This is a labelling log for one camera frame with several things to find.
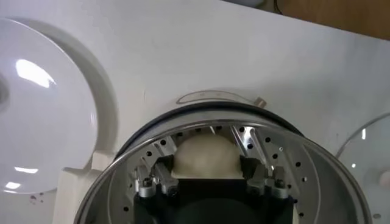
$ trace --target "white dough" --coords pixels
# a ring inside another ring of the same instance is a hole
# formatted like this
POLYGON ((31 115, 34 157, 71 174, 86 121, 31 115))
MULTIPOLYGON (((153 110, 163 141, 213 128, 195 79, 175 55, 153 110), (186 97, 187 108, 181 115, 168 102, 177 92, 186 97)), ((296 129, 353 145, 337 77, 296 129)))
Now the white dough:
POLYGON ((243 178, 237 146, 219 135, 197 135, 179 145, 175 178, 243 178))

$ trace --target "white countertop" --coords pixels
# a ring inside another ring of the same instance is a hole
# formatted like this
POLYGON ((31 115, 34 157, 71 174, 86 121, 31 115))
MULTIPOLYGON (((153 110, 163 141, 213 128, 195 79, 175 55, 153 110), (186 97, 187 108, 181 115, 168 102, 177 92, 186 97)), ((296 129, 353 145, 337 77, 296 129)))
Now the white countertop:
POLYGON ((0 0, 0 16, 66 46, 99 80, 95 95, 104 86, 98 109, 118 125, 99 150, 118 150, 176 98, 203 89, 260 96, 332 153, 390 109, 390 42, 261 10, 217 0, 0 0))

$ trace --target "wooden surface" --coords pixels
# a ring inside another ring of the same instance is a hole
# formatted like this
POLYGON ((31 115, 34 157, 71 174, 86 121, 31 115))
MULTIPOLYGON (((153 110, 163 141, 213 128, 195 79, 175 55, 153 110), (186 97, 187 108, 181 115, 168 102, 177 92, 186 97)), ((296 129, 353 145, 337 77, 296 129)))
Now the wooden surface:
MULTIPOLYGON (((265 7, 273 9, 273 0, 265 7)), ((278 0, 284 15, 390 40, 390 0, 278 0)))

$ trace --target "perforated metal drum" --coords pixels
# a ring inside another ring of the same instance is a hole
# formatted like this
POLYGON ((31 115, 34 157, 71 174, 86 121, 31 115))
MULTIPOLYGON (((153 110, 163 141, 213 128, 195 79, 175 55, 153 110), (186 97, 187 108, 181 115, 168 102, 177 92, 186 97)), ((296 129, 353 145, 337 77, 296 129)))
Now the perforated metal drum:
MULTIPOLYGON (((241 157, 259 160, 270 176, 276 167, 284 170, 282 188, 294 199, 296 213, 290 223, 371 223, 359 186, 334 156, 264 109, 220 100, 172 110, 136 132, 89 189, 74 223, 134 223, 137 166, 150 172, 158 158, 204 134, 228 139, 241 157)), ((161 178, 154 181, 161 184, 161 178)))

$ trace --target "black rubber gasket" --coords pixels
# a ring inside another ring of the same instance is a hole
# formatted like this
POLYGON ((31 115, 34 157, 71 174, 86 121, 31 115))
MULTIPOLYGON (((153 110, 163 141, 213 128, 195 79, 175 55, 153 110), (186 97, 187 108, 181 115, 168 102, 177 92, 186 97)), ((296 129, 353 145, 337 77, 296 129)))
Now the black rubber gasket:
POLYGON ((155 125, 158 125, 159 123, 167 120, 172 119, 177 116, 181 116, 184 114, 192 113, 194 111, 199 110, 229 110, 229 111, 240 111, 245 113, 254 114, 256 116, 261 116, 263 118, 266 118, 267 120, 297 134, 302 137, 304 135, 298 131, 296 127, 294 127, 292 124, 290 124, 288 121, 284 120, 283 118, 279 117, 278 115, 269 112, 268 110, 262 109, 260 107, 251 106, 244 103, 238 103, 238 102, 202 102, 202 103, 195 103, 191 105, 187 105, 184 107, 176 108, 174 110, 171 110, 165 114, 160 115, 159 117, 156 117, 155 119, 149 121, 146 125, 141 127, 138 131, 136 131, 121 147, 119 152, 116 154, 115 159, 121 156, 127 148, 135 142, 141 135, 143 135, 145 132, 147 132, 150 128, 152 128, 155 125))

